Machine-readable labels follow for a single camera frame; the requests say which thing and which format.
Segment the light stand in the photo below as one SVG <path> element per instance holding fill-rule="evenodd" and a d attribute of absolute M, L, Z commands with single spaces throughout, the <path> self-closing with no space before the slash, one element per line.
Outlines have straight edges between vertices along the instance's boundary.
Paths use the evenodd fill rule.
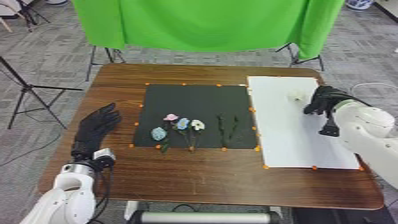
<path fill-rule="evenodd" d="M 36 16 L 39 16 L 43 18 L 43 20 L 46 21 L 46 23 L 52 23 L 52 22 L 48 21 L 46 17 L 39 14 L 39 12 L 34 10 L 34 8 L 30 7 L 30 5 L 23 2 L 23 0 L 16 0 L 16 2 L 18 2 L 20 7 L 21 7 L 21 15 L 25 16 L 29 31 L 32 32 L 30 25 L 39 25 L 39 23 L 34 20 L 34 16 L 30 14 L 30 10 L 36 13 Z"/>
<path fill-rule="evenodd" d="M 114 52 L 114 55 L 112 55 L 110 54 L 110 49 L 105 47 L 105 52 L 107 52 L 107 55 L 108 55 L 110 63 L 116 63 L 116 56 L 121 59 L 121 63 L 126 63 L 124 58 L 121 56 L 121 51 L 119 50 L 116 50 L 116 49 L 112 50 L 112 52 Z M 103 64 L 98 64 L 94 62 L 94 58 L 96 58 L 96 46 L 92 46 L 92 51 L 91 51 L 91 62 L 89 62 L 89 69 L 87 69 L 87 75 L 85 75 L 85 82 L 89 82 L 89 80 L 91 80 L 91 69 L 92 69 L 92 66 L 94 65 L 103 65 Z"/>
<path fill-rule="evenodd" d="M 16 70 L 13 69 L 4 57 L 0 56 L 0 63 L 4 64 L 18 82 L 20 82 L 20 85 L 21 85 L 21 95 L 20 95 L 20 99 L 18 99 L 18 103 L 16 103 L 16 109 L 14 109 L 14 112 L 13 112 L 13 117 L 11 117 L 11 121 L 9 121 L 9 129 L 13 127 L 13 123 L 14 123 L 14 119 L 16 119 L 16 115 L 21 114 L 21 113 L 27 113 L 27 112 L 32 112 L 32 111 L 37 111 L 37 110 L 46 110 L 48 113 L 52 114 L 60 126 L 64 127 L 66 129 L 66 125 L 62 124 L 60 120 L 59 120 L 59 117 L 57 115 L 53 114 L 53 111 L 50 109 L 60 95 L 64 94 L 66 90 L 71 90 L 71 91 L 82 91 L 82 89 L 75 89 L 75 88 L 64 88 L 64 87 L 55 87 L 55 86 L 36 86 L 32 84 L 29 84 L 20 76 L 20 74 L 16 73 Z M 60 93 L 57 94 L 53 100 L 50 101 L 50 103 L 46 104 L 45 100 L 41 99 L 37 93 L 34 92 L 34 88 L 37 89 L 57 89 L 57 90 L 62 90 Z M 43 105 L 43 108 L 37 108 L 37 109 L 32 109 L 32 110 L 25 110 L 25 111 L 20 111 L 20 107 L 21 107 L 21 102 L 23 102 L 23 97 L 25 97 L 25 94 L 30 93 L 36 100 L 39 101 L 41 105 Z"/>
<path fill-rule="evenodd" d="M 323 60 L 322 60 L 322 57 L 320 55 L 307 59 L 307 60 L 302 60 L 299 59 L 299 53 L 297 53 L 297 56 L 293 55 L 293 50 L 291 50 L 291 47 L 290 47 L 291 43 L 288 43 L 277 50 L 275 52 L 281 52 L 284 48 L 288 48 L 288 51 L 290 51 L 290 58 L 291 58 L 291 63 L 290 63 L 290 67 L 293 67 L 293 65 L 299 65 L 299 64 L 304 64 L 307 61 L 313 61 L 313 60 L 318 60 L 320 62 L 320 70 L 325 71 L 325 65 L 323 65 Z"/>

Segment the black mat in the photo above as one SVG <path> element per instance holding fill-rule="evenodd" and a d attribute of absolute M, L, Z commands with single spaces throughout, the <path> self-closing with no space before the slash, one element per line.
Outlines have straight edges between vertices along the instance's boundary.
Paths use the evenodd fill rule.
<path fill-rule="evenodd" d="M 167 114 L 176 114 L 180 118 L 197 119 L 206 124 L 206 130 L 197 138 L 197 148 L 220 148 L 222 138 L 217 115 L 222 115 L 228 136 L 233 130 L 235 116 L 238 117 L 238 127 L 228 148 L 254 149 L 258 143 L 249 107 L 245 87 L 148 86 L 139 128 L 133 137 L 135 146 L 153 147 L 158 144 L 151 138 L 151 130 L 164 126 L 164 117 Z M 185 138 L 172 130 L 169 131 L 169 140 L 171 147 L 187 147 Z"/>

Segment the cable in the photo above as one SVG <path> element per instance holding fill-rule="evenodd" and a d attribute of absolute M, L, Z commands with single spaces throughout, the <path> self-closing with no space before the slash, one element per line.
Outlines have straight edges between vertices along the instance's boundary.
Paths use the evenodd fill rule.
<path fill-rule="evenodd" d="M 98 205 L 103 203 L 103 201 L 105 201 L 105 204 L 103 204 L 103 208 L 101 208 L 94 218 L 91 219 L 89 223 L 98 221 L 96 219 L 101 216 L 105 208 L 108 206 L 110 187 L 112 187 L 112 183 L 114 183 L 114 167 L 110 167 L 108 169 L 110 169 L 110 173 L 108 173 L 107 191 L 105 191 L 105 195 L 103 195 L 103 200 L 100 201 Z"/>
<path fill-rule="evenodd" d="M 39 120 L 36 117 L 32 117 L 32 115 L 29 114 L 29 112 L 27 112 L 27 101 L 29 101 L 29 98 L 30 98 L 30 95 L 27 96 L 27 99 L 23 100 L 23 102 L 21 102 L 21 106 L 23 106 L 23 114 L 25 114 L 25 116 L 32 119 L 32 120 L 36 120 L 39 123 L 52 123 L 52 122 L 57 122 L 55 120 Z"/>
<path fill-rule="evenodd" d="M 100 220 L 92 220 L 91 222 L 98 222 L 100 224 L 105 224 L 103 221 L 100 221 Z"/>
<path fill-rule="evenodd" d="M 11 81 L 16 83 L 16 85 L 21 86 L 21 83 L 14 80 L 14 78 L 9 76 L 7 72 L 2 69 L 0 69 L 0 72 L 4 73 Z"/>
<path fill-rule="evenodd" d="M 366 85 L 382 85 L 382 86 L 387 86 L 387 87 L 398 89 L 398 86 L 389 85 L 389 84 L 386 84 L 386 83 L 382 83 L 382 82 L 359 83 L 359 84 L 357 84 L 355 86 L 352 86 L 352 88 L 350 88 L 350 95 L 352 95 L 352 96 L 355 96 L 355 89 L 357 89 L 357 87 L 366 86 Z"/>
<path fill-rule="evenodd" d="M 395 199 L 395 201 L 389 203 L 387 208 L 391 207 L 391 205 L 398 202 L 398 199 Z"/>
<path fill-rule="evenodd" d="M 178 205 L 178 206 L 174 207 L 174 209 L 172 209 L 172 212 L 176 212 L 178 208 L 183 207 L 183 206 L 188 207 L 188 208 L 192 209 L 194 212 L 197 212 L 197 209 L 196 209 L 188 204 L 181 204 L 181 205 Z"/>
<path fill-rule="evenodd" d="M 103 198 L 101 198 L 100 202 L 96 203 L 96 208 L 100 207 L 100 205 L 103 203 L 103 200 L 107 198 L 107 186 L 108 186 L 108 182 L 107 182 L 107 179 L 105 179 L 105 176 L 103 176 L 103 173 L 101 172 L 100 172 L 100 176 L 101 176 L 101 180 L 103 180 L 105 194 L 103 194 Z"/>
<path fill-rule="evenodd" d="M 53 142 L 59 140 L 60 138 L 60 133 L 59 133 L 59 136 L 55 137 L 55 139 L 37 148 L 37 149 L 32 149 L 30 151 L 27 151 L 20 156 L 16 156 L 5 163 L 0 164 L 0 168 L 9 164 L 13 163 L 23 156 L 27 156 L 32 152 L 39 151 L 41 149 L 45 149 L 52 144 Z"/>

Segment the tripod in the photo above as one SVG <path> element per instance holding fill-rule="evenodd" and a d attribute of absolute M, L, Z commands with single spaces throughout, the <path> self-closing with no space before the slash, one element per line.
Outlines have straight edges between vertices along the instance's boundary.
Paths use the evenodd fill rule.
<path fill-rule="evenodd" d="M 275 51 L 275 52 L 281 52 L 281 50 L 283 50 L 284 48 L 288 48 L 288 51 L 290 51 L 290 58 L 291 58 L 290 68 L 293 67 L 293 65 L 304 64 L 307 61 L 318 60 L 318 62 L 320 62 L 320 70 L 325 71 L 325 65 L 323 65 L 323 60 L 322 60 L 320 55 L 318 55 L 315 58 L 311 58 L 311 59 L 300 61 L 300 59 L 299 59 L 299 53 L 297 53 L 297 55 L 293 55 L 293 50 L 291 50 L 290 45 L 291 45 L 291 43 L 288 43 L 288 44 L 277 49 L 277 51 Z"/>
<path fill-rule="evenodd" d="M 59 120 L 59 117 L 52 111 L 52 105 L 60 97 L 60 95 L 64 94 L 66 90 L 71 90 L 71 91 L 82 91 L 82 89 L 75 89 L 75 88 L 64 88 L 64 87 L 53 87 L 53 86 L 36 86 L 36 85 L 30 85 L 20 74 L 16 73 L 16 70 L 13 69 L 4 57 L 0 56 L 0 63 L 4 64 L 4 67 L 7 68 L 18 82 L 20 82 L 20 85 L 21 85 L 21 95 L 20 95 L 20 99 L 18 99 L 18 103 L 16 103 L 16 109 L 14 109 L 14 113 L 13 113 L 13 117 L 11 117 L 11 121 L 9 121 L 9 129 L 13 128 L 13 123 L 14 123 L 14 119 L 16 119 L 16 115 L 21 114 L 21 113 L 27 113 L 27 112 L 32 112 L 32 111 L 39 111 L 39 110 L 46 110 L 48 113 L 52 114 L 60 126 L 64 127 L 66 129 L 66 125 L 62 124 L 60 120 Z M 50 101 L 50 103 L 46 104 L 46 102 L 43 101 L 34 89 L 57 89 L 57 90 L 62 90 L 60 93 L 57 94 L 53 100 Z M 25 97 L 25 94 L 32 94 L 36 100 L 39 101 L 41 105 L 43 105 L 43 108 L 37 108 L 37 109 L 32 109 L 32 110 L 25 110 L 25 111 L 20 111 L 20 107 L 21 107 L 21 102 L 23 102 L 23 97 Z"/>
<path fill-rule="evenodd" d="M 30 25 L 37 26 L 39 23 L 34 20 L 34 16 L 30 14 L 30 11 L 36 13 L 36 16 L 39 16 L 43 18 L 43 20 L 46 21 L 46 23 L 50 23 L 46 17 L 39 14 L 39 12 L 34 10 L 34 8 L 30 7 L 30 5 L 23 2 L 23 0 L 16 0 L 20 7 L 21 7 L 21 14 L 25 16 L 25 21 L 27 21 L 27 27 L 29 27 L 29 31 L 32 32 L 30 29 Z"/>

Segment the metal stand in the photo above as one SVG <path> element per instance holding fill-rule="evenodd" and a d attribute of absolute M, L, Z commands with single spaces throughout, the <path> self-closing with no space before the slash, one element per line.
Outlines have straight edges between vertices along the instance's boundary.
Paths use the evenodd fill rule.
<path fill-rule="evenodd" d="M 178 213 L 144 212 L 139 210 L 139 202 L 128 201 L 124 219 L 128 224 L 279 224 L 281 217 L 268 213 Z"/>
<path fill-rule="evenodd" d="M 293 50 L 291 50 L 290 45 L 291 45 L 291 43 L 288 43 L 288 44 L 277 49 L 277 51 L 275 51 L 275 52 L 281 52 L 281 50 L 283 50 L 284 48 L 288 48 L 288 51 L 290 51 L 290 58 L 291 58 L 290 67 L 291 67 L 293 65 L 304 64 L 307 61 L 318 60 L 318 62 L 320 62 L 320 69 L 322 69 L 322 71 L 325 71 L 325 65 L 323 65 L 323 60 L 322 60 L 320 55 L 318 55 L 315 58 L 311 58 L 311 59 L 300 61 L 300 59 L 299 59 L 299 53 L 297 53 L 297 55 L 293 55 Z"/>
<path fill-rule="evenodd" d="M 52 105 L 53 105 L 53 103 L 55 103 L 55 101 L 57 101 L 57 99 L 59 99 L 59 97 L 60 97 L 60 95 L 64 94 L 66 90 L 71 90 L 71 91 L 82 91 L 82 89 L 64 88 L 64 87 L 53 87 L 53 86 L 36 86 L 36 85 L 30 85 L 30 84 L 25 82 L 25 80 L 23 80 L 20 74 L 16 73 L 16 70 L 13 69 L 13 67 L 11 67 L 11 65 L 9 65 L 9 63 L 7 63 L 7 61 L 5 61 L 5 59 L 4 59 L 2 56 L 0 56 L 0 63 L 4 64 L 4 66 L 5 66 L 5 68 L 7 68 L 7 70 L 9 70 L 11 74 L 13 74 L 13 76 L 14 76 L 14 78 L 16 78 L 18 82 L 20 82 L 20 85 L 21 85 L 21 95 L 20 95 L 20 99 L 18 99 L 18 103 L 16 103 L 16 109 L 14 109 L 14 113 L 13 113 L 13 117 L 11 117 L 11 121 L 9 121 L 9 129 L 13 128 L 13 123 L 14 123 L 16 115 L 21 114 L 21 113 L 32 112 L 32 111 L 39 111 L 39 110 L 46 110 L 46 111 L 48 111 L 48 113 L 50 113 L 52 116 L 53 116 L 53 119 L 57 120 L 60 126 L 62 126 L 64 129 L 66 129 L 66 125 L 62 124 L 62 122 L 60 122 L 60 120 L 59 120 L 59 117 L 57 117 L 57 115 L 55 115 L 55 113 L 53 113 L 50 107 L 52 107 Z M 37 93 L 34 92 L 34 88 L 39 88 L 39 89 L 57 89 L 57 90 L 60 90 L 60 93 L 57 94 L 57 96 L 55 96 L 55 98 L 53 98 L 53 100 L 50 101 L 48 104 L 46 104 L 46 102 L 43 101 L 43 99 L 41 99 Z M 41 105 L 43 105 L 43 108 L 37 108 L 37 109 L 32 109 L 32 110 L 25 110 L 25 111 L 20 111 L 21 102 L 23 102 L 23 97 L 25 97 L 25 94 L 27 94 L 27 93 L 32 94 L 36 100 L 39 101 L 39 103 L 41 103 Z"/>
<path fill-rule="evenodd" d="M 291 51 L 291 47 L 290 47 L 290 45 L 291 45 L 291 43 L 288 43 L 288 44 L 275 50 L 275 52 L 279 53 L 279 52 L 283 51 L 283 49 L 288 48 L 288 50 L 290 50 L 290 58 L 291 58 L 291 61 L 293 61 L 293 59 L 295 59 L 295 55 L 293 55 L 293 51 Z"/>
<path fill-rule="evenodd" d="M 39 12 L 34 10 L 34 8 L 30 7 L 30 5 L 21 1 L 16 0 L 20 7 L 21 7 L 21 15 L 25 17 L 25 21 L 27 21 L 27 27 L 29 27 L 29 31 L 32 32 L 32 28 L 30 25 L 39 25 L 37 21 L 34 20 L 34 16 L 30 14 L 30 11 L 36 13 L 36 16 L 39 16 L 43 18 L 43 20 L 46 21 L 46 23 L 52 23 L 46 19 L 46 17 L 39 14 Z"/>
<path fill-rule="evenodd" d="M 121 56 L 121 51 L 119 50 L 112 50 L 114 55 L 110 54 L 110 49 L 108 48 L 105 48 L 105 52 L 107 52 L 107 55 L 108 55 L 110 63 L 116 63 L 116 56 L 121 59 L 121 63 L 126 63 L 124 58 Z M 85 82 L 89 82 L 89 80 L 91 80 L 91 69 L 92 69 L 92 66 L 94 65 L 103 65 L 103 64 L 98 64 L 94 62 L 94 58 L 96 58 L 96 46 L 92 46 L 92 51 L 91 51 L 91 62 L 89 62 L 89 69 L 87 69 L 87 75 L 85 75 Z"/>

